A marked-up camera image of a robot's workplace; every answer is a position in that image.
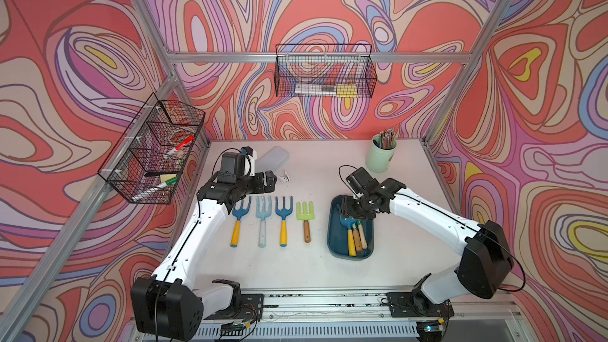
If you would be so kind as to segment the dark blue rake yellow handle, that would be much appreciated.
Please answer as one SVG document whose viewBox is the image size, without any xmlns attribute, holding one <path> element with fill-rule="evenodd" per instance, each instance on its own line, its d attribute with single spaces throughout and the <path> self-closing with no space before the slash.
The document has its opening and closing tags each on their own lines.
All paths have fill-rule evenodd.
<svg viewBox="0 0 608 342">
<path fill-rule="evenodd" d="M 287 217 L 293 212 L 294 203 L 293 197 L 289 197 L 289 203 L 285 196 L 275 198 L 275 213 L 281 218 L 280 228 L 280 247 L 286 247 L 288 245 L 288 225 Z"/>
</svg>

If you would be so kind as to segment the light blue rake white handle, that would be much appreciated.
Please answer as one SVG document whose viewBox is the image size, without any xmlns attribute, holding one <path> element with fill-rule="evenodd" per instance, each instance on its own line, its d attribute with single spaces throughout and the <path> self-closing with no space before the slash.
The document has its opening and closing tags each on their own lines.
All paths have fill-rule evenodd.
<svg viewBox="0 0 608 342">
<path fill-rule="evenodd" d="M 266 247 L 267 223 L 266 220 L 272 215 L 272 197 L 258 196 L 256 198 L 256 218 L 260 221 L 260 229 L 258 235 L 258 246 Z"/>
</svg>

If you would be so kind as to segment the green rake wooden handle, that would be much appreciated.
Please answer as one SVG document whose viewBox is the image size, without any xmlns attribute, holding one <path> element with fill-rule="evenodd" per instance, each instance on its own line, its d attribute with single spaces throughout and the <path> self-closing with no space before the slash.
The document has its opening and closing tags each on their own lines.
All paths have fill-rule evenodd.
<svg viewBox="0 0 608 342">
<path fill-rule="evenodd" d="M 311 242 L 310 221 L 315 219 L 313 201 L 297 202 L 296 218 L 303 224 L 303 235 L 305 243 Z"/>
</svg>

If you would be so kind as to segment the teal storage box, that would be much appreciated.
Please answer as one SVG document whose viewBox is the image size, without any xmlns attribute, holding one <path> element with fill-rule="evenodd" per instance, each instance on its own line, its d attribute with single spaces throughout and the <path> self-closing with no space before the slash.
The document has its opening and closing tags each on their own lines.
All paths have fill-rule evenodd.
<svg viewBox="0 0 608 342">
<path fill-rule="evenodd" d="M 329 211 L 327 246 L 337 258 L 362 261 L 374 251 L 374 221 L 344 218 L 342 205 L 349 196 L 332 199 Z"/>
</svg>

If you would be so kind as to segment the blue tool yellow handle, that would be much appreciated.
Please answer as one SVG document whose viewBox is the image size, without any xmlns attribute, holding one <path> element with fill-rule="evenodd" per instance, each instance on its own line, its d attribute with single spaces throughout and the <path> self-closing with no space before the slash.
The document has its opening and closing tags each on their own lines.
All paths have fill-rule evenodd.
<svg viewBox="0 0 608 342">
<path fill-rule="evenodd" d="M 348 239 L 348 255 L 350 257 L 356 256 L 356 248 L 353 236 L 353 226 L 356 223 L 356 220 L 352 217 L 344 218 L 343 216 L 339 217 L 340 224 L 347 229 L 347 239 Z"/>
</svg>

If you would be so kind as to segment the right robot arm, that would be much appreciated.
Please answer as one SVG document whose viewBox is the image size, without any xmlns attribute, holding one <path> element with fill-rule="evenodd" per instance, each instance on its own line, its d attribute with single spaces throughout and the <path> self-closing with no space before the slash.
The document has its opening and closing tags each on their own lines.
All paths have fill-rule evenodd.
<svg viewBox="0 0 608 342">
<path fill-rule="evenodd" d="M 342 201 L 342 219 L 373 220 L 392 214 L 426 230 L 460 257 L 453 267 L 423 276 L 406 293 L 402 310 L 427 317 L 448 309 L 448 302 L 464 295 L 491 299 L 518 264 L 504 229 L 494 221 L 477 223 L 427 201 L 393 178 L 377 181 L 363 167 L 343 182 L 352 195 Z"/>
</svg>

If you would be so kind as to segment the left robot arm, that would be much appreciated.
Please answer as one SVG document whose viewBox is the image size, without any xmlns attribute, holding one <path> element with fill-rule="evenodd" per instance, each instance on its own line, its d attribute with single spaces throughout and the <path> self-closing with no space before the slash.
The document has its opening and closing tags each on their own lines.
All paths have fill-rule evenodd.
<svg viewBox="0 0 608 342">
<path fill-rule="evenodd" d="M 221 154 L 218 171 L 196 193 L 193 214 L 173 248 L 151 276 L 134 282 L 131 303 L 139 332 L 190 341 L 204 319 L 233 318 L 243 312 L 239 283 L 212 280 L 196 288 L 195 281 L 215 232 L 234 206 L 248 195 L 274 191 L 274 172 L 256 171 L 256 159 L 252 147 L 229 148 Z"/>
</svg>

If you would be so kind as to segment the translucent plastic case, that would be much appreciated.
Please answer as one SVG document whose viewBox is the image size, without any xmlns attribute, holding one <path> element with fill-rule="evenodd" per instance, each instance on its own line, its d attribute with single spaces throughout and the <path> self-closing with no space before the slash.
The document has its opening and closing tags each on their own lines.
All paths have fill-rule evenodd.
<svg viewBox="0 0 608 342">
<path fill-rule="evenodd" d="M 272 171 L 275 175 L 279 174 L 288 164 L 290 159 L 289 152 L 283 147 L 272 147 L 272 149 L 261 156 L 255 163 L 257 173 Z"/>
</svg>

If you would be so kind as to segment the green pencil cup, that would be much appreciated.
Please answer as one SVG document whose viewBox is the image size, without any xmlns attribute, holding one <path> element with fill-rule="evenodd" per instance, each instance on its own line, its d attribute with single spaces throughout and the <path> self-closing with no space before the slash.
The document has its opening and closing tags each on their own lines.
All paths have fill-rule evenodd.
<svg viewBox="0 0 608 342">
<path fill-rule="evenodd" d="M 370 148 L 365 161 L 366 168 L 372 173 L 381 174 L 386 172 L 391 159 L 397 149 L 397 141 L 394 140 L 391 147 L 382 148 L 382 136 L 377 134 L 371 140 Z"/>
</svg>

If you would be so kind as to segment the red marker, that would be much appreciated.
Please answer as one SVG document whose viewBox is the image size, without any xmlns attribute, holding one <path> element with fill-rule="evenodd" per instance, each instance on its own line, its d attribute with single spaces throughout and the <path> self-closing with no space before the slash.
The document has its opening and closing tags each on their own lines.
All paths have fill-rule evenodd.
<svg viewBox="0 0 608 342">
<path fill-rule="evenodd" d="M 195 136 L 188 136 L 184 141 L 182 141 L 177 146 L 175 146 L 171 150 L 169 150 L 166 153 L 166 156 L 177 155 L 178 152 L 183 150 L 185 147 L 187 147 L 189 144 L 191 144 L 194 140 L 195 140 Z"/>
</svg>

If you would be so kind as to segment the pencils in cup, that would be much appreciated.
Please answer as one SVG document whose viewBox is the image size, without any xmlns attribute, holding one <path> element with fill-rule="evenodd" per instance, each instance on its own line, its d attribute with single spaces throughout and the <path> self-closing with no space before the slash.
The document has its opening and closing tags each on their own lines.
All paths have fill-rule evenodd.
<svg viewBox="0 0 608 342">
<path fill-rule="evenodd" d="M 395 137 L 395 129 L 389 128 L 377 134 L 373 138 L 373 143 L 382 150 L 393 150 L 396 146 Z"/>
</svg>

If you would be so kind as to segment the green white marker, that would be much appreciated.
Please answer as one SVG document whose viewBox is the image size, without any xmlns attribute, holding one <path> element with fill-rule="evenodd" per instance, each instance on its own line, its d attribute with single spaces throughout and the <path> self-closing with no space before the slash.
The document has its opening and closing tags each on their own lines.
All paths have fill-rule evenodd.
<svg viewBox="0 0 608 342">
<path fill-rule="evenodd" d="M 164 174 L 155 177 L 159 182 L 152 184 L 139 185 L 134 188 L 134 193 L 131 195 L 131 200 L 134 203 L 169 203 L 174 190 L 174 185 L 178 182 L 177 174 Z"/>
</svg>

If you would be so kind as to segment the yellow eraser in basket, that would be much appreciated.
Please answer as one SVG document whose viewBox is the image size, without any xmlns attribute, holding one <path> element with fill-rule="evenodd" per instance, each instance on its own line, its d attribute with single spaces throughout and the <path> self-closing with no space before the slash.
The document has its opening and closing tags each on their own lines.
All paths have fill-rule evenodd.
<svg viewBox="0 0 608 342">
<path fill-rule="evenodd" d="M 359 90 L 356 84 L 337 84 L 336 96 L 338 98 L 357 98 Z"/>
</svg>

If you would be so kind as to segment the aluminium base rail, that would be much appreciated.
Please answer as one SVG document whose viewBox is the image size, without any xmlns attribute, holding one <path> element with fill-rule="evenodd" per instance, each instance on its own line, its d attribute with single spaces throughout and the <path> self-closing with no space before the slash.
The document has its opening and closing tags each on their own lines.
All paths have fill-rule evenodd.
<svg viewBox="0 0 608 342">
<path fill-rule="evenodd" d="M 523 313 L 508 294 L 464 297 L 416 314 L 405 289 L 244 291 L 232 318 L 214 316 L 195 341 L 532 341 Z"/>
</svg>

